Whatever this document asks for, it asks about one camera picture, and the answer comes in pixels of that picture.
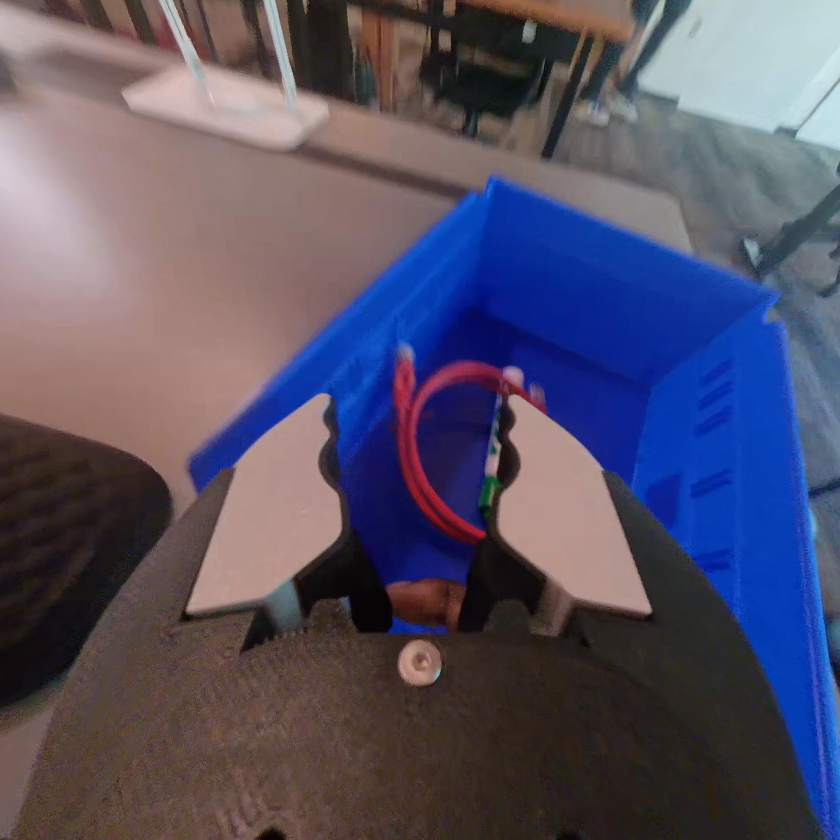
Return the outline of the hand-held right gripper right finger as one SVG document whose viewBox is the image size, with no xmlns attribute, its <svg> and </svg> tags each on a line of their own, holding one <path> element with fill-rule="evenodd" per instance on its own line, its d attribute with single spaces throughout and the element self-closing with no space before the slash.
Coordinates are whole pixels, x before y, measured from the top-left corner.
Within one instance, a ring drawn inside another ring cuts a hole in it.
<svg viewBox="0 0 840 840">
<path fill-rule="evenodd" d="M 525 571 L 532 630 L 561 634 L 576 608 L 653 613 L 605 473 L 571 433 L 522 396 L 499 421 L 500 487 L 489 537 Z"/>
</svg>

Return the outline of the black swivel chair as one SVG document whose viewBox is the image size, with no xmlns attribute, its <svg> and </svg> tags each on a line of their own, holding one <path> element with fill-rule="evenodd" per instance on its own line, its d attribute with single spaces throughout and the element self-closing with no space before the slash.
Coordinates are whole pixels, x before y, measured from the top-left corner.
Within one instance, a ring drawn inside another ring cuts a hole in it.
<svg viewBox="0 0 840 840">
<path fill-rule="evenodd" d="M 440 45 L 442 31 L 433 28 L 418 81 L 433 104 L 444 102 L 462 111 L 460 132 L 473 140 L 483 117 L 511 120 L 538 103 L 553 60 L 537 49 L 536 21 L 467 2 L 453 2 L 452 11 L 455 29 L 449 32 L 449 46 Z"/>
</svg>

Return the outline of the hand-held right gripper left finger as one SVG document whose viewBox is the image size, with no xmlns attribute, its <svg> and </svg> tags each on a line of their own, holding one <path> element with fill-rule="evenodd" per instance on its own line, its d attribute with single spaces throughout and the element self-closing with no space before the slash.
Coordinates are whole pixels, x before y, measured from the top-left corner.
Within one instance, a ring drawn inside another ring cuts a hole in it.
<svg viewBox="0 0 840 840">
<path fill-rule="evenodd" d="M 317 394 L 259 437 L 234 467 L 189 598 L 189 618 L 250 608 L 270 624 L 304 624 L 304 569 L 342 535 L 339 492 L 320 458 L 330 395 Z"/>
</svg>

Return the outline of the blue plastic bin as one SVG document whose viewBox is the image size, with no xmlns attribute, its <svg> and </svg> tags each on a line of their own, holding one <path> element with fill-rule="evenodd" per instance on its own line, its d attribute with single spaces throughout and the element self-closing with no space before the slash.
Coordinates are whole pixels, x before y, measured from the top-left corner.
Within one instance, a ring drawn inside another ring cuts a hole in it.
<svg viewBox="0 0 840 840">
<path fill-rule="evenodd" d="M 707 574 L 773 686 L 838 838 L 838 736 L 787 340 L 776 294 L 498 179 L 468 196 L 191 457 L 203 490 L 310 397 L 338 408 L 341 480 L 384 581 L 466 577 L 392 432 L 396 347 L 421 381 L 515 365 Z"/>
</svg>

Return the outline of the green white marker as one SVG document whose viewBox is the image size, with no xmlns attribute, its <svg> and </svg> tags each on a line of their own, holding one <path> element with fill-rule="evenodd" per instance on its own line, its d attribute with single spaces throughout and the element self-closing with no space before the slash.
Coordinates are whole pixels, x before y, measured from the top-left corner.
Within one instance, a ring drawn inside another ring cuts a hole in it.
<svg viewBox="0 0 840 840">
<path fill-rule="evenodd" d="M 491 509 L 501 487 L 498 470 L 501 457 L 500 422 L 504 395 L 497 394 L 490 422 L 490 432 L 486 449 L 484 477 L 479 492 L 478 509 L 484 522 L 490 519 Z"/>
</svg>

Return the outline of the black tripod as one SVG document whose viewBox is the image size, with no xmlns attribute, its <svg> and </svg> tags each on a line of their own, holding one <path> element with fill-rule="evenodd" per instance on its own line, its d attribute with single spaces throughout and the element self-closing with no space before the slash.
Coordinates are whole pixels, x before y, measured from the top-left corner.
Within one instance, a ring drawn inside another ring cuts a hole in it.
<svg viewBox="0 0 840 840">
<path fill-rule="evenodd" d="M 766 241 L 745 237 L 738 254 L 749 275 L 758 282 L 770 277 L 793 253 L 808 243 L 832 245 L 828 259 L 839 264 L 839 185 L 804 216 L 784 223 Z"/>
</svg>

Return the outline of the white stand base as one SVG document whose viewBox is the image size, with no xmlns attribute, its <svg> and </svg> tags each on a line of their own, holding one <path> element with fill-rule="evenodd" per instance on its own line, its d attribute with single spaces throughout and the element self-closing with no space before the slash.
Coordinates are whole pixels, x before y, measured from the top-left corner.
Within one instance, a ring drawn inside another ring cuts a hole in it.
<svg viewBox="0 0 840 840">
<path fill-rule="evenodd" d="M 175 2 L 159 2 L 183 58 L 122 90 L 135 113 L 268 151 L 293 151 L 329 120 L 325 98 L 298 89 L 278 4 L 264 2 L 279 82 L 203 63 Z"/>
</svg>

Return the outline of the black dimpled pad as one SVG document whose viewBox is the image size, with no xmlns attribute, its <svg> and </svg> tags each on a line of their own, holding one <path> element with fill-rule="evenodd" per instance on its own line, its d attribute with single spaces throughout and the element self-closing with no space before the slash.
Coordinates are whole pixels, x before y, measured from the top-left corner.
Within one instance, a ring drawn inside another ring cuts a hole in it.
<svg viewBox="0 0 840 840">
<path fill-rule="evenodd" d="M 2 415 L 2 707 L 73 665 L 172 517 L 168 486 L 141 458 Z"/>
</svg>

